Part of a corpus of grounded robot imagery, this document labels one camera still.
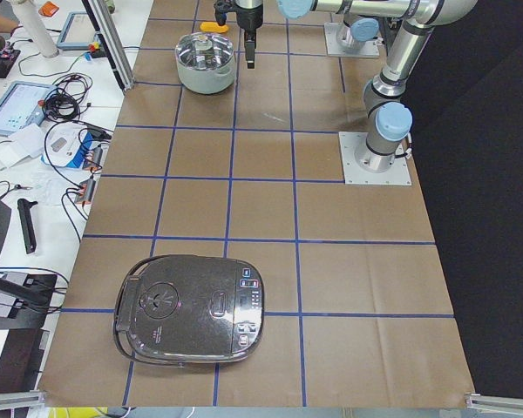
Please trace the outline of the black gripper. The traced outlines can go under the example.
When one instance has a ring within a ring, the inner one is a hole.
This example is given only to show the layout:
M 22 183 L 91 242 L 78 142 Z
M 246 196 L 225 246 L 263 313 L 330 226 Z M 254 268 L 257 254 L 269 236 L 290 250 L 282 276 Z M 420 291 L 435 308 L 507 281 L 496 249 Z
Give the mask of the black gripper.
M 258 29 L 263 24 L 263 1 L 218 0 L 214 2 L 214 17 L 219 26 L 227 22 L 228 13 L 236 15 L 242 29 Z M 244 30 L 245 59 L 248 69 L 255 68 L 256 30 Z

